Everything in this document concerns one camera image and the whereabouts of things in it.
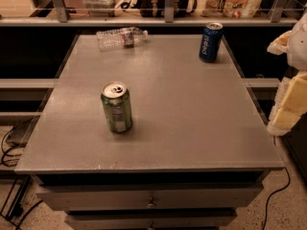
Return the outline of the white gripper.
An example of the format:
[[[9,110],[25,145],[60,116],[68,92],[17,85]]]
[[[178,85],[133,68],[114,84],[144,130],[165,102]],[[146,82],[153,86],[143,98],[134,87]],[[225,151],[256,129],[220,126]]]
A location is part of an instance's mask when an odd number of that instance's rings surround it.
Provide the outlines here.
[[[295,23],[292,31],[276,38],[267,48],[274,55],[287,54],[288,64],[307,71],[307,13]],[[279,83],[267,131],[274,136],[289,132],[307,112],[307,73],[283,78]]]

